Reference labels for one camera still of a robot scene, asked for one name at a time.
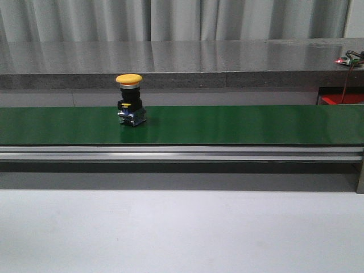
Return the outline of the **aluminium conveyor frame rail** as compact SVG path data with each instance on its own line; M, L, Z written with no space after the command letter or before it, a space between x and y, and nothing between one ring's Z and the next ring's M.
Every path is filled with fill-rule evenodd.
M1 160L360 162L363 146L2 146Z

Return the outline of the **small green circuit board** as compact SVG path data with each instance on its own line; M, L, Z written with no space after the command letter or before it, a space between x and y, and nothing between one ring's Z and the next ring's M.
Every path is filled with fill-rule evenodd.
M336 64L340 64L340 65L345 65L345 66L351 66L354 65L356 66L359 63L360 59L356 58L356 59L350 59L348 57L339 57L335 63Z

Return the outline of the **yellow push button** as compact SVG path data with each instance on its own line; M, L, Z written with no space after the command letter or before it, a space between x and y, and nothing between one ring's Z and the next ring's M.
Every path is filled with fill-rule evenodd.
M132 127L146 121L146 110L140 98L140 82L138 74L119 75L116 82L120 84L122 99L118 101L118 116L120 124Z

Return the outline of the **green conveyor belt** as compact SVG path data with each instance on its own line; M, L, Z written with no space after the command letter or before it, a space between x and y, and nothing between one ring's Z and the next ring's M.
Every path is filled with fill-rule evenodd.
M112 107L6 107L3 145L362 145L362 105L152 106L145 123Z

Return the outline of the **grey stone counter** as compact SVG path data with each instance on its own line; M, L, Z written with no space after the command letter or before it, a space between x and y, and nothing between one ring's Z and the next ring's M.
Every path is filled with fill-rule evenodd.
M150 89L362 86L336 63L349 49L363 39L2 43L1 88L113 89L123 73Z

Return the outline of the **red plastic tray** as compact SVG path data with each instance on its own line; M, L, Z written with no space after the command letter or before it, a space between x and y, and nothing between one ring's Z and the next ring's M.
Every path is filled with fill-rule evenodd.
M318 99L319 105L363 104L363 94L349 94L342 99L339 94L326 94Z

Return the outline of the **grey conveyor support leg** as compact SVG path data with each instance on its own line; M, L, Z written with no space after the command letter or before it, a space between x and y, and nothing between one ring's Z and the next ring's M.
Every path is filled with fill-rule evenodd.
M353 163L353 167L358 172L358 182L356 192L358 194L364 193L364 170L363 170L363 156L359 163Z

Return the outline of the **white curtain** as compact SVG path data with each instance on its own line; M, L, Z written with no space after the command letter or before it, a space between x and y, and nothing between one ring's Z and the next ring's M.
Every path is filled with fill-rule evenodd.
M340 38L349 1L2 1L3 42Z

